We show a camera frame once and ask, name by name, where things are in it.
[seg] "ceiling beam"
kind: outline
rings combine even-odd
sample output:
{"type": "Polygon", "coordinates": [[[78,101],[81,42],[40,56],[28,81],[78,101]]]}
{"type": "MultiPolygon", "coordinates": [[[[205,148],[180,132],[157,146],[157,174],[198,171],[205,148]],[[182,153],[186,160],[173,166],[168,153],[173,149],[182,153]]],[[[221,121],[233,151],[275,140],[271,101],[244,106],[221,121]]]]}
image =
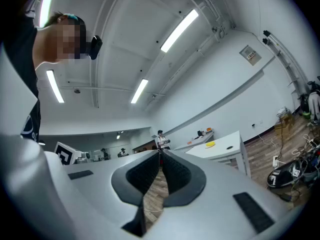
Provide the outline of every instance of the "ceiling beam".
{"type": "MultiPolygon", "coordinates": [[[[110,19],[110,15],[115,7],[118,0],[103,0],[100,7],[97,20],[94,25],[93,33],[100,36],[103,40],[104,30],[110,19]]],[[[99,56],[95,60],[90,60],[89,65],[89,79],[90,85],[92,87],[98,87],[98,66],[99,66],[99,56]]],[[[91,91],[92,105],[95,108],[99,108],[98,90],[92,89],[91,91]]]]}
{"type": "MultiPolygon", "coordinates": [[[[50,87],[39,87],[39,90],[47,90],[47,89],[51,89],[50,87]]],[[[79,89],[79,90],[100,90],[100,91],[119,91],[119,92],[135,92],[135,90],[131,90],[131,89],[122,89],[122,88],[113,88],[113,87],[93,87],[93,86],[59,86],[59,89],[61,90],[75,90],[75,89],[79,89]]],[[[156,92],[148,92],[148,91],[143,91],[143,94],[152,94],[155,96],[166,96],[165,94],[160,94],[160,93],[156,93],[156,92]]]]}
{"type": "Polygon", "coordinates": [[[167,12],[173,14],[174,16],[180,18],[181,20],[183,19],[183,16],[180,13],[173,10],[171,7],[169,7],[166,3],[162,2],[161,0],[152,0],[152,2],[157,4],[158,6],[161,6],[167,12]]]}
{"type": "Polygon", "coordinates": [[[111,46],[113,46],[119,50],[128,52],[134,56],[138,56],[140,58],[143,58],[146,61],[152,60],[152,58],[148,57],[146,54],[142,54],[141,52],[139,52],[139,49],[133,49],[133,47],[123,47],[123,46],[120,46],[119,44],[115,44],[115,43],[112,43],[111,46]]]}
{"type": "MultiPolygon", "coordinates": [[[[203,16],[203,19],[205,19],[205,21],[206,21],[206,23],[207,23],[207,25],[209,26],[210,31],[211,31],[212,26],[211,26],[211,23],[210,23],[210,21],[208,20],[207,16],[204,14],[204,12],[202,11],[202,9],[199,7],[199,5],[198,5],[194,0],[191,0],[191,1],[192,1],[192,3],[196,6],[196,8],[198,9],[198,12],[200,13],[200,15],[203,16]]],[[[148,77],[151,75],[151,73],[152,73],[152,71],[154,70],[154,68],[155,68],[155,67],[157,66],[157,64],[165,57],[165,55],[166,55],[165,52],[163,52],[162,50],[159,51],[157,57],[156,57],[155,60],[153,61],[153,63],[152,63],[152,65],[151,65],[151,67],[149,68],[149,70],[146,72],[144,78],[148,79],[148,77]]]]}

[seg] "wooden floor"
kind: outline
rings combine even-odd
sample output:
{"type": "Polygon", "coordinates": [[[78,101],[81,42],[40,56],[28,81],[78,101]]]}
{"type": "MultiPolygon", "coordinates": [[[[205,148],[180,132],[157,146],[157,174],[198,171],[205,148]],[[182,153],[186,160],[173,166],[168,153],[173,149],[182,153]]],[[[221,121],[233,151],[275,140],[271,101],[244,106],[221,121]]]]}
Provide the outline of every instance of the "wooden floor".
{"type": "MultiPolygon", "coordinates": [[[[290,134],[283,135],[283,148],[282,158],[280,161],[289,162],[295,156],[292,155],[292,151],[298,147],[303,147],[306,144],[306,140],[303,138],[303,134],[309,134],[307,127],[308,121],[302,116],[295,116],[295,123],[290,131],[290,134]]],[[[267,145],[259,138],[245,145],[250,170],[251,178],[263,187],[267,186],[267,176],[272,172],[273,156],[279,155],[282,145],[281,136],[277,136],[275,131],[272,130],[263,135],[262,138],[267,144],[271,143],[271,139],[276,145],[267,145]]],[[[231,166],[236,167],[236,161],[231,161],[231,166]]],[[[146,193],[143,199],[144,214],[147,230],[155,223],[159,218],[163,209],[163,200],[168,196],[168,185],[162,169],[159,170],[157,177],[151,185],[149,191],[146,193]]]]}
{"type": "Polygon", "coordinates": [[[159,168],[159,173],[143,198],[146,230],[148,230],[162,214],[164,198],[168,197],[166,177],[159,168]]]}

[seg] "yellow object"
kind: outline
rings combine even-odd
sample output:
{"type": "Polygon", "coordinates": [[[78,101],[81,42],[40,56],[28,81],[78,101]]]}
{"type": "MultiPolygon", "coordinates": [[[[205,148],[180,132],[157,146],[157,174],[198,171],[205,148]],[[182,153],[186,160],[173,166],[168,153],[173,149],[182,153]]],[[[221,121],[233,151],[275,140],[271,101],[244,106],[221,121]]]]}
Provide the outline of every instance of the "yellow object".
{"type": "Polygon", "coordinates": [[[207,147],[212,147],[214,145],[216,145],[216,143],[214,141],[210,141],[208,143],[205,144],[207,147]]]}

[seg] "white ceiling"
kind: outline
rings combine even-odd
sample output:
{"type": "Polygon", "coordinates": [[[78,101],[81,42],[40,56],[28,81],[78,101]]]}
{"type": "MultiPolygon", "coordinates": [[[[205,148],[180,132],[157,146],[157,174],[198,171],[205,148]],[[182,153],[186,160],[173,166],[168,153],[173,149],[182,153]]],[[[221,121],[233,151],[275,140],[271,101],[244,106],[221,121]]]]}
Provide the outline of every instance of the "white ceiling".
{"type": "MultiPolygon", "coordinates": [[[[221,12],[226,14],[227,9],[217,0],[219,3],[221,12]]],[[[212,35],[210,25],[199,13],[167,53],[160,50],[175,26],[192,9],[197,8],[191,0],[52,0],[51,12],[81,17],[87,30],[102,38],[103,45],[95,61],[89,58],[69,60],[54,65],[43,64],[37,69],[44,123],[54,123],[63,116],[72,118],[79,110],[87,114],[88,120],[93,116],[93,109],[102,110],[101,113],[112,111],[112,114],[121,111],[126,117],[144,113],[153,100],[163,98],[188,70],[190,63],[180,69],[189,58],[194,62],[201,57],[196,50],[212,35]],[[64,104],[56,101],[50,89],[46,76],[48,69],[54,69],[64,104]],[[138,102],[131,104],[142,78],[149,82],[138,102]],[[80,89],[81,93],[75,94],[72,87],[125,91],[80,89]],[[154,98],[152,93],[162,95],[154,98]]],[[[212,14],[206,15],[210,22],[215,22],[212,14]]]]}

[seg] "white desk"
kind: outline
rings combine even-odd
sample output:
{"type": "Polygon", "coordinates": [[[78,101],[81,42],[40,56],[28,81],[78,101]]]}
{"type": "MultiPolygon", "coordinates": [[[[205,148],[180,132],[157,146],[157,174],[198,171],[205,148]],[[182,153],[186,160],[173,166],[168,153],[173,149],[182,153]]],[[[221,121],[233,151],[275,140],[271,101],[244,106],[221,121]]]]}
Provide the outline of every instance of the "white desk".
{"type": "Polygon", "coordinates": [[[204,135],[203,137],[194,139],[190,144],[184,144],[184,145],[178,146],[174,150],[186,153],[187,151],[192,149],[194,146],[201,145],[203,143],[207,143],[213,140],[214,140],[214,131],[211,130],[211,131],[208,131],[207,134],[204,135]]]}
{"type": "Polygon", "coordinates": [[[247,151],[239,131],[216,139],[214,142],[215,145],[212,147],[206,148],[206,144],[201,144],[194,146],[186,153],[215,162],[235,158],[239,171],[251,178],[247,151]]]}

